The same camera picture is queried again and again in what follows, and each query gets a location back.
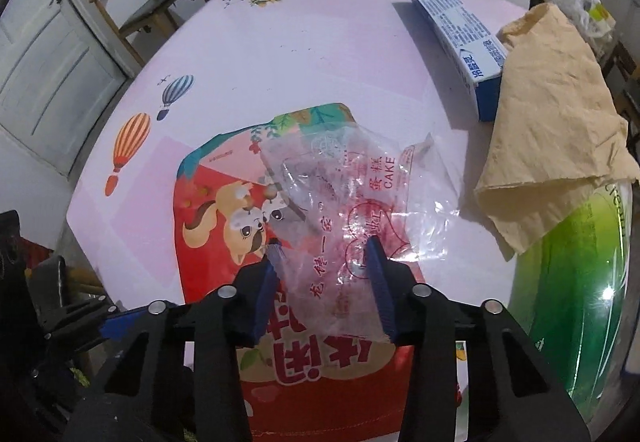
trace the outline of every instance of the crumpled brown paper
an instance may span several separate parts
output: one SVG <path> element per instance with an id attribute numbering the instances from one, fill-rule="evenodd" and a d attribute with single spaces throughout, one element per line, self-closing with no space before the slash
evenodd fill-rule
<path id="1" fill-rule="evenodd" d="M 555 5 L 536 6 L 498 38 L 510 53 L 476 199 L 522 253 L 597 187 L 637 180 L 640 168 L 593 52 Z"/>

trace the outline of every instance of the green plastic package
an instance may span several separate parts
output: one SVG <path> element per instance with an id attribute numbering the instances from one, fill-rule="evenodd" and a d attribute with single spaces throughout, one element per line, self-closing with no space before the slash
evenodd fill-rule
<path id="1" fill-rule="evenodd" d="M 626 291 L 632 193 L 609 184 L 518 257 L 510 311 L 580 413 L 602 394 Z"/>

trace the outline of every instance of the door panel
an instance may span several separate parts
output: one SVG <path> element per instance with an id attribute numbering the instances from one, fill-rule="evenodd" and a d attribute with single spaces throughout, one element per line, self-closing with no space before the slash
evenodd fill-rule
<path id="1" fill-rule="evenodd" d="M 0 124 L 68 174 L 125 81 L 68 0 L 11 0 L 0 18 Z"/>

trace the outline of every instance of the hot air balloon print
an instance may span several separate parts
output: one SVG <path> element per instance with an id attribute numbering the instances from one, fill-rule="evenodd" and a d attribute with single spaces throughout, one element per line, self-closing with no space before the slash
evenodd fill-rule
<path id="1" fill-rule="evenodd" d="M 116 143 L 113 147 L 113 175 L 107 178 L 104 194 L 110 196 L 118 184 L 118 173 L 131 157 L 142 146 L 151 129 L 151 117 L 149 114 L 137 114 L 131 117 L 118 132 Z"/>
<path id="2" fill-rule="evenodd" d="M 180 99 L 193 86 L 193 76 L 182 76 L 169 83 L 162 93 L 164 107 L 158 112 L 158 120 L 163 120 L 169 113 L 169 106 Z"/>

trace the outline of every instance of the blue and white box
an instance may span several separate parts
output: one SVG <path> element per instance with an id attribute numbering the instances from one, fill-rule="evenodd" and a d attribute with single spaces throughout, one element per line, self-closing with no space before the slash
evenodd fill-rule
<path id="1" fill-rule="evenodd" d="M 460 0 L 413 2 L 455 64 L 476 103 L 478 118 L 483 122 L 495 120 L 505 48 Z"/>

